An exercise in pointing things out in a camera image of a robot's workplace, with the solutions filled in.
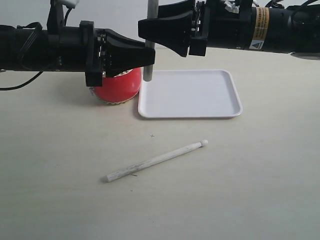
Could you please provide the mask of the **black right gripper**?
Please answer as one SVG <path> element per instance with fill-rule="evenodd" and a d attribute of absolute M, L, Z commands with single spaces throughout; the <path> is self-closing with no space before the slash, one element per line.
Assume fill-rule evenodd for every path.
<path fill-rule="evenodd" d="M 138 21 L 138 36 L 181 57 L 205 56 L 207 48 L 248 50 L 252 2 L 182 0 L 159 5 L 158 18 Z"/>

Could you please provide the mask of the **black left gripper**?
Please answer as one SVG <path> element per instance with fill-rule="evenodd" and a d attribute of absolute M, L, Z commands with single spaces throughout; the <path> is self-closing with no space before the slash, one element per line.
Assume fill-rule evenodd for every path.
<path fill-rule="evenodd" d="M 60 72 L 85 74 L 88 87 L 103 85 L 103 71 L 107 77 L 115 77 L 135 68 L 155 63 L 156 51 L 145 43 L 125 37 L 112 29 L 105 30 L 106 42 L 114 46 L 105 51 L 105 61 L 100 57 L 102 43 L 92 21 L 81 21 L 78 27 L 61 27 L 57 34 L 48 33 L 48 44 L 53 50 L 52 69 Z"/>

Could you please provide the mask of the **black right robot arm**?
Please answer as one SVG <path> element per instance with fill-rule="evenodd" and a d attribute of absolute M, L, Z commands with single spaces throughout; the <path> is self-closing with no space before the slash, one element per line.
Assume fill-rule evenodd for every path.
<path fill-rule="evenodd" d="M 161 5 L 156 17 L 138 22 L 140 38 L 181 57 L 205 56 L 208 48 L 320 58 L 320 4 L 284 7 L 251 0 L 183 0 Z"/>

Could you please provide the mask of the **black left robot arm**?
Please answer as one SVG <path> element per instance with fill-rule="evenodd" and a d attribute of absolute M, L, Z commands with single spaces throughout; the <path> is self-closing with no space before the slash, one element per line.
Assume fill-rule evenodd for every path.
<path fill-rule="evenodd" d="M 52 33 L 38 22 L 0 27 L 0 68 L 17 72 L 84 73 L 88 87 L 101 87 L 103 78 L 153 65 L 156 52 L 145 43 L 95 28 L 83 20 Z"/>

